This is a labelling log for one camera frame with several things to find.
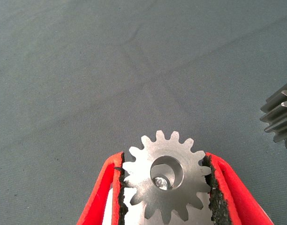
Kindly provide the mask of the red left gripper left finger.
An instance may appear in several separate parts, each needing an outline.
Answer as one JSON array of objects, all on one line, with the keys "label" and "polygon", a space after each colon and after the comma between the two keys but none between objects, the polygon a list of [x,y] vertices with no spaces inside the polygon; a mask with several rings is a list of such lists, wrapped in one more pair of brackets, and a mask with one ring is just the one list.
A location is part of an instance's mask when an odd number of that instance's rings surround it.
[{"label": "red left gripper left finger", "polygon": [[112,225],[125,224],[128,208],[124,203],[124,153],[110,156],[103,164],[91,195],[77,221],[78,225],[101,225],[110,188],[113,188],[110,219]]}]

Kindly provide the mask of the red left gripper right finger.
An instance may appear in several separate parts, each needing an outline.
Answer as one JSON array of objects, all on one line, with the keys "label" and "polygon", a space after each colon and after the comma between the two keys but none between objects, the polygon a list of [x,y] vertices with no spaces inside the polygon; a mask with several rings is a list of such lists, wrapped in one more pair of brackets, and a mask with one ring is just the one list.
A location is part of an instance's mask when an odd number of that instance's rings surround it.
[{"label": "red left gripper right finger", "polygon": [[202,165],[211,168],[206,183],[211,187],[209,208],[215,225],[272,225],[233,168],[224,159],[206,153]]}]

